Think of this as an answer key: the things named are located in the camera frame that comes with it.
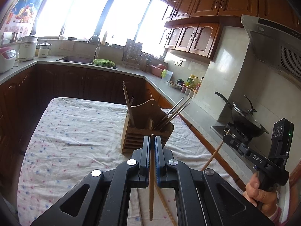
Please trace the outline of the person's right hand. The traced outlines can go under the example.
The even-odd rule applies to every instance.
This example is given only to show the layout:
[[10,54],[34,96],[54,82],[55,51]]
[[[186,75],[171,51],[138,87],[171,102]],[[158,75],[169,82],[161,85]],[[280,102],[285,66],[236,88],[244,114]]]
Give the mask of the person's right hand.
[[264,191],[259,189],[260,181],[257,174],[254,173],[245,186],[243,196],[255,207],[258,202],[262,203],[260,211],[267,217],[271,217],[277,211],[277,193],[276,191]]

